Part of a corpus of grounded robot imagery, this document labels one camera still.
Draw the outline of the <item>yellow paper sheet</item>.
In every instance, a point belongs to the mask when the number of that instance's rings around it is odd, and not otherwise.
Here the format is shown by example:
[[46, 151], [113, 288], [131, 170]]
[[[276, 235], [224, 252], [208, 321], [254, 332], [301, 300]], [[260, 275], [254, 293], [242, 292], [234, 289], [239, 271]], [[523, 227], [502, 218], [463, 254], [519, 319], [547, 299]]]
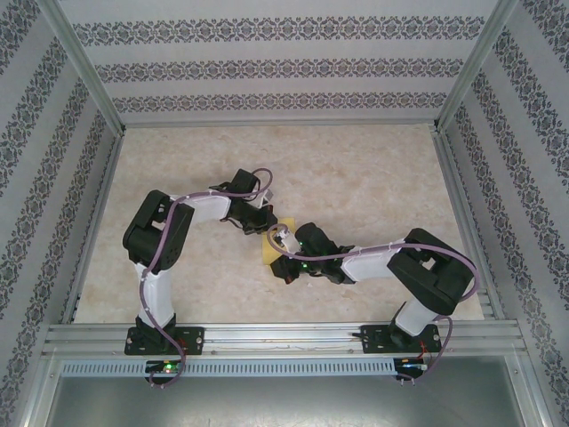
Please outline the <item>yellow paper sheet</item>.
[[[291, 232], [296, 231], [295, 220], [292, 217], [285, 217], [278, 220], [279, 223], [287, 226]], [[265, 265], [270, 265], [274, 260], [276, 260], [281, 254], [276, 251], [268, 241], [267, 233], [262, 233], [262, 246], [261, 246], [261, 257]]]

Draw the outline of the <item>brushed grey metal panel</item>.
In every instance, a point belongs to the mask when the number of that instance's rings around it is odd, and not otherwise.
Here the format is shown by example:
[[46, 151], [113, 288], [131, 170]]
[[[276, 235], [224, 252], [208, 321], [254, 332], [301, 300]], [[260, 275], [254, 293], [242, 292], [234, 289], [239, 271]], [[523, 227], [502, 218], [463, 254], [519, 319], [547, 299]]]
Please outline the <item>brushed grey metal panel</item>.
[[507, 383], [391, 378], [65, 378], [48, 427], [534, 427]]

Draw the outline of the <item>left controller board green light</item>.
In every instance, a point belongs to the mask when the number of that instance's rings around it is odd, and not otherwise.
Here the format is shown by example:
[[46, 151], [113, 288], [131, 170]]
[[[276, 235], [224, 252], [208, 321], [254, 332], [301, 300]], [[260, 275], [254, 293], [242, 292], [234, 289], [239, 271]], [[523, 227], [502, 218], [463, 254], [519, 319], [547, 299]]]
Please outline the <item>left controller board green light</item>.
[[182, 367], [180, 360], [150, 360], [146, 363], [145, 373], [175, 375]]

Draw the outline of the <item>aluminium mounting rail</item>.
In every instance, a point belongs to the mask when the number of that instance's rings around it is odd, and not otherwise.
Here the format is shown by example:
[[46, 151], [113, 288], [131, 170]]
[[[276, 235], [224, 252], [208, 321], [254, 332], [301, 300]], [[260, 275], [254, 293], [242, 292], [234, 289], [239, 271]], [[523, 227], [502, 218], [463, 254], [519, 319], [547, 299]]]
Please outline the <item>aluminium mounting rail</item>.
[[[205, 324], [205, 359], [363, 357], [353, 336], [360, 323]], [[41, 355], [59, 359], [112, 359], [124, 355], [128, 324], [53, 325]], [[504, 356], [527, 351], [515, 320], [439, 321], [446, 356]]]

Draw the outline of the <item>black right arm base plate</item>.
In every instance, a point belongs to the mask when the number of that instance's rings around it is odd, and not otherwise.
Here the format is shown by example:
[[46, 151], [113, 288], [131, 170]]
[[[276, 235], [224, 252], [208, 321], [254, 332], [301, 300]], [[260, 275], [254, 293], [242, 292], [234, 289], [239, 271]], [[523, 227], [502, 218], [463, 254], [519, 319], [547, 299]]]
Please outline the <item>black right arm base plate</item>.
[[353, 334], [362, 343], [365, 354], [439, 352], [442, 342], [438, 328], [428, 324], [417, 336], [411, 336], [396, 326], [387, 324], [362, 325]]

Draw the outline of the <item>aluminium back frame rail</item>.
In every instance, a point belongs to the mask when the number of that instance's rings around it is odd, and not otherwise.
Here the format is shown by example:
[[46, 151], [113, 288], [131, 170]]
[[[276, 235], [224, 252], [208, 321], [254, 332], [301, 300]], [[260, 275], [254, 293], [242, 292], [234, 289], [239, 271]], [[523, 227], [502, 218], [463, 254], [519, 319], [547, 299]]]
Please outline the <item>aluminium back frame rail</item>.
[[335, 125], [427, 125], [429, 129], [437, 128], [436, 120], [421, 118], [388, 118], [388, 119], [285, 119], [285, 120], [205, 120], [205, 121], [173, 121], [173, 122], [140, 122], [124, 124], [128, 129], [149, 128], [197, 128], [197, 127], [251, 127], [251, 126], [335, 126]]

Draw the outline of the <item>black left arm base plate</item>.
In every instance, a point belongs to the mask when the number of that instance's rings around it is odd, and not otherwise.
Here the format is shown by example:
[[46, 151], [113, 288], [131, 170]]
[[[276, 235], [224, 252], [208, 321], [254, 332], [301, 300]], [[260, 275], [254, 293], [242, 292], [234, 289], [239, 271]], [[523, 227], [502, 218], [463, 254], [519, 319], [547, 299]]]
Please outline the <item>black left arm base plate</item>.
[[143, 331], [138, 327], [128, 330], [124, 345], [124, 354], [127, 356], [162, 356], [179, 355], [178, 348], [185, 355], [201, 355], [204, 345], [204, 329], [196, 326], [176, 326], [171, 338], [174, 345], [156, 329]]

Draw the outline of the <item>aluminium side frame rail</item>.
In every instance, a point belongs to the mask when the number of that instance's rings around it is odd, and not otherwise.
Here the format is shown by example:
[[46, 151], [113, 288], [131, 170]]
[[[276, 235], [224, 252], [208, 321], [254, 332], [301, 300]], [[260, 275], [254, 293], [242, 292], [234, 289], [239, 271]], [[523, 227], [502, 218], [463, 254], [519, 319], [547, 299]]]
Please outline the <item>aluminium side frame rail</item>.
[[102, 170], [99, 187], [93, 200], [89, 221], [85, 228], [84, 239], [80, 246], [80, 251], [76, 259], [75, 267], [72, 271], [62, 310], [57, 320], [58, 324], [70, 324], [75, 320], [77, 304], [81, 299], [84, 282], [87, 277], [100, 224], [108, 201], [108, 194], [112, 186], [112, 181], [116, 172], [116, 165], [124, 143], [124, 135], [125, 131], [122, 131], [117, 135], [106, 157], [106, 163]]
[[457, 227], [464, 245], [465, 254], [470, 258], [479, 273], [479, 297], [486, 297], [489, 309], [483, 309], [485, 318], [495, 320], [505, 320], [499, 295], [496, 292], [493, 275], [485, 257], [484, 248], [480, 242], [474, 217], [469, 209], [467, 194], [462, 186], [461, 178], [457, 166], [453, 159], [453, 154], [444, 134], [436, 128], [431, 131], [437, 159], [441, 166], [445, 185], [451, 200]]

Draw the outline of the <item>aluminium frame post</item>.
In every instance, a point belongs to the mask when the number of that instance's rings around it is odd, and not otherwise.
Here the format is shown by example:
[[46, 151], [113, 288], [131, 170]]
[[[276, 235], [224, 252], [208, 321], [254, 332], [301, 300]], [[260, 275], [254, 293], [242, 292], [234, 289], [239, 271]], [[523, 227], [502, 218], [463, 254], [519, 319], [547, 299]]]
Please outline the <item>aluminium frame post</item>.
[[122, 136], [124, 124], [60, 2], [58, 0], [36, 0], [36, 2], [114, 135]]
[[429, 128], [432, 134], [441, 133], [453, 119], [456, 110], [466, 96], [477, 73], [484, 65], [486, 57], [492, 50], [493, 44], [508, 22], [518, 1], [519, 0], [497, 0], [453, 88], [449, 92], [439, 115], [435, 119], [434, 124]]

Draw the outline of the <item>aluminium front frame bar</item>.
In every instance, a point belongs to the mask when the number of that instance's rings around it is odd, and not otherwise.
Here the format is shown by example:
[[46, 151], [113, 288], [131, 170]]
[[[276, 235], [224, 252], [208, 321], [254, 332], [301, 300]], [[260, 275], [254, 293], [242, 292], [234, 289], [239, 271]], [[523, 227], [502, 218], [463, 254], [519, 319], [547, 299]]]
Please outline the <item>aluminium front frame bar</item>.
[[554, 427], [553, 420], [529, 356], [519, 358], [520, 372], [525, 378], [525, 388], [533, 411], [536, 427]]
[[40, 359], [16, 427], [46, 427], [60, 380], [62, 363]]

